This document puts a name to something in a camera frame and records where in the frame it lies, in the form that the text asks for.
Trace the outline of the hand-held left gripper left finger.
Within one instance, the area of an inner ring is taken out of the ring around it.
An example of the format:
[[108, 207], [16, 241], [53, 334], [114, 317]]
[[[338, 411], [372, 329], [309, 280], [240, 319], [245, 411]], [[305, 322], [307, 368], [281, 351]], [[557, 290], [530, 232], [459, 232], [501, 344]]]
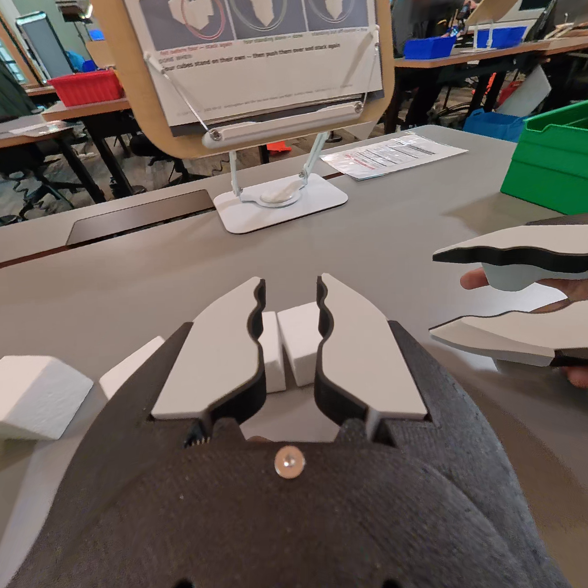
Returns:
[[193, 419], [211, 430], [221, 418], [242, 424], [259, 412], [265, 305], [266, 282], [255, 276], [197, 315], [153, 406], [155, 420]]

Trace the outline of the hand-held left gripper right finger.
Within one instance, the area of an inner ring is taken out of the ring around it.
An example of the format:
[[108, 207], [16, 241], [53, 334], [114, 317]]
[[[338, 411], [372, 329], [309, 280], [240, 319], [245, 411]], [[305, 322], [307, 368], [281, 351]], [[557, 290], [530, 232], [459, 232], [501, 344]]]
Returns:
[[364, 424], [368, 439], [381, 422], [422, 422], [425, 402], [383, 312], [329, 273], [317, 278], [318, 329], [314, 399], [339, 426]]

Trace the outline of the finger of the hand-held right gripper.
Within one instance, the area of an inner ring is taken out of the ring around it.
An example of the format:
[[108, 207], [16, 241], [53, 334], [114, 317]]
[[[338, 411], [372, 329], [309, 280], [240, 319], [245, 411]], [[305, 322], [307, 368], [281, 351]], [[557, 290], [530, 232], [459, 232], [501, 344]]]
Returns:
[[539, 367], [587, 366], [587, 301], [550, 312], [462, 316], [429, 329], [451, 348]]
[[434, 262], [525, 265], [557, 273], [587, 271], [586, 224], [533, 224], [487, 233], [437, 250]]

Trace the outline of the white foam cube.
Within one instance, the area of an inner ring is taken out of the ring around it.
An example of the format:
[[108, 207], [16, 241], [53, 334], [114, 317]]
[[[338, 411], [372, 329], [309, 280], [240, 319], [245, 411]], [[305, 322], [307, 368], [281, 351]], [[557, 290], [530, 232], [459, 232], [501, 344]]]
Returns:
[[122, 385], [165, 343], [162, 336], [156, 336], [139, 349], [108, 370], [99, 379], [107, 401], [110, 401]]
[[316, 302], [277, 313], [283, 346], [298, 387], [313, 384], [319, 344], [320, 309]]
[[259, 342], [263, 350], [266, 393], [286, 390], [282, 336], [275, 312], [262, 313], [263, 331]]
[[55, 357], [2, 357], [1, 439], [61, 438], [92, 387]]

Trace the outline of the grey desk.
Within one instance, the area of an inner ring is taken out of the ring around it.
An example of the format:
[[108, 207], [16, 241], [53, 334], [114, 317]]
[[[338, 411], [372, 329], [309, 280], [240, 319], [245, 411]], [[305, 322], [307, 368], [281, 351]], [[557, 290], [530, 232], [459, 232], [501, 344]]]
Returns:
[[443, 247], [555, 213], [499, 192], [514, 145], [425, 127], [466, 153], [357, 182], [322, 162], [343, 206], [246, 235], [206, 212], [1, 268], [1, 356], [53, 356], [95, 382], [156, 336], [169, 337], [253, 276], [267, 309], [315, 300], [327, 272], [397, 320], [470, 394], [504, 445], [552, 557], [587, 587], [587, 393], [531, 370], [433, 342], [461, 315], [531, 311], [561, 299], [462, 290], [466, 266], [432, 261]]

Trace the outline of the wooden top background desk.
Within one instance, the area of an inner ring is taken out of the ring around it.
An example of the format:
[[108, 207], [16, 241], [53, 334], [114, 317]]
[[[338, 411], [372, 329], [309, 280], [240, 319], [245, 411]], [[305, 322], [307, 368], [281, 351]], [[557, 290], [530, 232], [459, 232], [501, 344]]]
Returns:
[[[110, 137], [121, 137], [124, 134], [135, 135], [140, 127], [126, 98], [97, 102], [94, 104], [67, 107], [57, 102], [41, 114], [27, 115], [20, 118], [6, 118], [1, 122], [1, 175], [8, 176], [13, 172], [31, 172], [58, 199], [69, 201], [57, 191], [57, 188], [77, 190], [84, 188], [94, 203], [106, 202], [102, 189], [95, 183], [89, 171], [69, 143], [73, 136], [73, 127], [65, 125], [55, 128], [49, 133], [39, 136], [26, 135], [25, 130], [35, 127], [38, 130], [50, 123], [82, 122], [97, 148], [102, 161], [110, 172], [114, 183], [113, 194], [116, 199], [130, 195], [145, 193], [145, 187], [129, 183], [121, 165], [115, 158], [106, 142]], [[42, 162], [43, 152], [39, 149], [40, 142], [53, 142], [57, 152], [63, 155], [78, 183], [51, 183], [42, 174], [45, 165]]]
[[385, 113], [385, 133], [396, 132], [399, 125], [404, 92], [417, 89], [413, 103], [401, 129], [421, 126], [424, 115], [418, 109], [431, 107], [444, 86], [454, 86], [469, 77], [477, 78], [477, 86], [471, 96], [467, 116], [483, 108], [489, 112], [495, 106], [506, 75], [512, 71], [524, 72], [541, 64], [546, 58], [587, 48], [587, 36], [572, 36], [535, 42], [524, 42], [506, 49], [454, 49], [451, 55], [433, 59], [394, 60], [394, 92]]

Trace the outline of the person's right hand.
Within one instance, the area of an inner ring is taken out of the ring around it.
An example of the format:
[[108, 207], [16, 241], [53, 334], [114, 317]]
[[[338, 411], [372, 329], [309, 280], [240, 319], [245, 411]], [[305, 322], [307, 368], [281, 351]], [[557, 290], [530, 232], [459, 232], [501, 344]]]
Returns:
[[[587, 300], [587, 279], [563, 280], [551, 278], [540, 280], [538, 283], [562, 292], [566, 298], [537, 308], [533, 310], [533, 313], [555, 312], [573, 302]], [[460, 278], [460, 285], [465, 290], [474, 290], [489, 286], [489, 281], [484, 269], [478, 268], [465, 273]], [[587, 389], [587, 366], [565, 366], [560, 371], [571, 385], [579, 389]]]

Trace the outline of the green plastic bin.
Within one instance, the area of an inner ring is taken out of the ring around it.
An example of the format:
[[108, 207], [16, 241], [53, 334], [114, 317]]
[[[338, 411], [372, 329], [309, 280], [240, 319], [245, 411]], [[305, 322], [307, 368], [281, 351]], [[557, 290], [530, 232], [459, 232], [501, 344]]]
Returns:
[[587, 101], [526, 119], [501, 193], [563, 215], [587, 213]]

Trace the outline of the blue bag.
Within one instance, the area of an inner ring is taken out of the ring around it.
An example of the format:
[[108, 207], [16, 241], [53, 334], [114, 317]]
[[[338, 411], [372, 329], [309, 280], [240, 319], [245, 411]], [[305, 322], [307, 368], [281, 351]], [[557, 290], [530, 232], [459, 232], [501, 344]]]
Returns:
[[465, 119], [463, 131], [502, 141], [517, 143], [526, 118], [476, 109]]

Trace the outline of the white foam panel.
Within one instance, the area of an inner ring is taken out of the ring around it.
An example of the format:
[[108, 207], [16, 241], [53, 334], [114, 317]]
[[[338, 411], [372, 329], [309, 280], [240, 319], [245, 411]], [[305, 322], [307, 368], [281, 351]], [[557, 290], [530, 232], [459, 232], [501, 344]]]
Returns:
[[547, 99], [551, 90], [552, 86], [543, 67], [538, 65], [496, 111], [520, 118], [530, 116]]

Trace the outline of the laminated paper sheet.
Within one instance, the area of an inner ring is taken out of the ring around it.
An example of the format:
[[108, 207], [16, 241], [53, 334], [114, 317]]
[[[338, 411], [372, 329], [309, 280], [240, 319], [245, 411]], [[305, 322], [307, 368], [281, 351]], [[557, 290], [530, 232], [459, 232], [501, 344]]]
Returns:
[[462, 155], [467, 151], [408, 133], [379, 143], [327, 154], [321, 160], [354, 180], [367, 180]]

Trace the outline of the blue plastic bin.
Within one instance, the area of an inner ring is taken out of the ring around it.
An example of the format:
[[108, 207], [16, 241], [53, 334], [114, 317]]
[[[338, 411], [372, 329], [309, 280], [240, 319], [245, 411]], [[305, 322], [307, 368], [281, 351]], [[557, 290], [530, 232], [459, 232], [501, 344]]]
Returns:
[[431, 61], [451, 55], [456, 43], [456, 36], [434, 36], [407, 40], [403, 56], [411, 61]]
[[527, 26], [503, 26], [475, 29], [474, 50], [506, 49], [519, 45], [525, 37]]

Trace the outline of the small white document stand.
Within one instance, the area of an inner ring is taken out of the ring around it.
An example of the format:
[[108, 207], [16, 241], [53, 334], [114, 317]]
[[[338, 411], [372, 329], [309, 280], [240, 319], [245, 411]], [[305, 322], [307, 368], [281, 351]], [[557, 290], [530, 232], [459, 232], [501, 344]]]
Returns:
[[[500, 21], [516, 1], [479, 1], [475, 10], [465, 21], [465, 31], [474, 30], [473, 50], [489, 49], [493, 40], [493, 28]], [[481, 26], [488, 26], [488, 39], [485, 45], [479, 46], [479, 30]]]

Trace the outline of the printed instruction sheet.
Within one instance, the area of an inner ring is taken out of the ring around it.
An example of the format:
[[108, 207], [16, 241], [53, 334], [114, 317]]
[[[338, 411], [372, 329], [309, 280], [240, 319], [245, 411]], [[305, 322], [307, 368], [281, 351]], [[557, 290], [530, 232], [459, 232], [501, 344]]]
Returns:
[[170, 128], [383, 90], [375, 1], [125, 1]]

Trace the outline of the red plastic bin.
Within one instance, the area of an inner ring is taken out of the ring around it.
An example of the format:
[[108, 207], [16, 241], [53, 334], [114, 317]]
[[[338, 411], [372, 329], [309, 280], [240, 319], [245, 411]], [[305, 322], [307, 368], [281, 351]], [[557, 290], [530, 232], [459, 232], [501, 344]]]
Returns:
[[48, 83], [66, 107], [97, 104], [124, 97], [123, 87], [112, 69], [64, 75], [52, 78]]

